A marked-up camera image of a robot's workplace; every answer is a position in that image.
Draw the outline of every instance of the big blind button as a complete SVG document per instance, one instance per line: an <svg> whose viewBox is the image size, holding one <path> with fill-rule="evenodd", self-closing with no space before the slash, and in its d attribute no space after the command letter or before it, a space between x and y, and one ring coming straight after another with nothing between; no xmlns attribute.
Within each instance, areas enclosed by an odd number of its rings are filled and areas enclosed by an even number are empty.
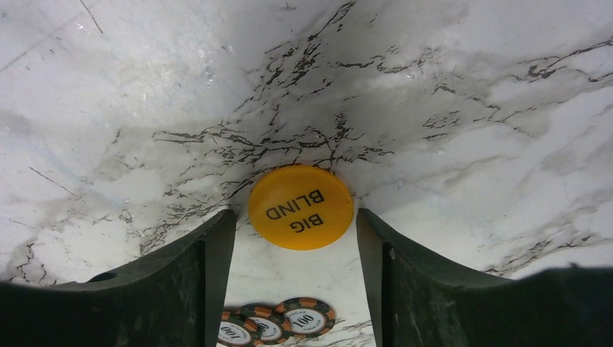
<svg viewBox="0 0 613 347"><path fill-rule="evenodd" d="M331 173L288 166L264 176L249 197L249 219L264 239L286 249L317 249L338 240L353 219L353 200Z"/></svg>

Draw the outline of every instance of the orange and gray poker chip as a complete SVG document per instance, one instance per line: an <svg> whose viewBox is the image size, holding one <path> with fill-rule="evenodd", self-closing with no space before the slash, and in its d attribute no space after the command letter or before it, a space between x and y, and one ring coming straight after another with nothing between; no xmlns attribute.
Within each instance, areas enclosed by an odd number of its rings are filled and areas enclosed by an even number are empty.
<svg viewBox="0 0 613 347"><path fill-rule="evenodd" d="M256 304L245 305L238 313L253 321L262 333L262 345L277 345L293 336L290 322L282 314Z"/></svg>
<svg viewBox="0 0 613 347"><path fill-rule="evenodd" d="M294 298L277 305L281 313L291 323L295 338L313 338L332 330L336 313L330 305L313 298Z"/></svg>
<svg viewBox="0 0 613 347"><path fill-rule="evenodd" d="M262 333L255 322L235 312L224 311L219 325L218 342L224 346L253 347L262 344Z"/></svg>

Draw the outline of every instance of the marble table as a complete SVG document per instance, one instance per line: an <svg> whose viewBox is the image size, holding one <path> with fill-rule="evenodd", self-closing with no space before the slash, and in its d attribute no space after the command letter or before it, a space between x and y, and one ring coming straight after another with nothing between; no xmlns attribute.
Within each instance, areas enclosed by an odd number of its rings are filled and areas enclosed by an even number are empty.
<svg viewBox="0 0 613 347"><path fill-rule="evenodd" d="M613 265L607 1L0 0L0 279L83 282L232 207L226 302L314 296L373 346L352 227L260 238L253 184L335 172L456 262Z"/></svg>

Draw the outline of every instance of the poker chip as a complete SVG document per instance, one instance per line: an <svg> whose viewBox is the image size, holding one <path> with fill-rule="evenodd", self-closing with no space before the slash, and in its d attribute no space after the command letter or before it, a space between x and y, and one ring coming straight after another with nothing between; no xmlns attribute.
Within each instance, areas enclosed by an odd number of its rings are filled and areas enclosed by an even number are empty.
<svg viewBox="0 0 613 347"><path fill-rule="evenodd" d="M291 323L295 338L313 338L324 335L334 327L336 313L330 305L312 298L285 300L275 311Z"/></svg>
<svg viewBox="0 0 613 347"><path fill-rule="evenodd" d="M289 320L267 307L246 305L240 308L239 314L256 324L262 333L260 341L263 345L277 345L293 336Z"/></svg>
<svg viewBox="0 0 613 347"><path fill-rule="evenodd" d="M255 322L240 314L224 311L221 315L217 340L225 346L253 347L262 343Z"/></svg>

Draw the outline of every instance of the chip stack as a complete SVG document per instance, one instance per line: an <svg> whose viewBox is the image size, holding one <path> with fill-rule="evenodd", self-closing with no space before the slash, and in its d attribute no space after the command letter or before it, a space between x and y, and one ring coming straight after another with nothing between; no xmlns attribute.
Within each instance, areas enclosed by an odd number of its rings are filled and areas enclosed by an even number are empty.
<svg viewBox="0 0 613 347"><path fill-rule="evenodd" d="M225 311L218 341L230 347L278 345L290 337L314 338L329 332L336 313L323 301L312 298L285 300L275 308L248 304Z"/></svg>

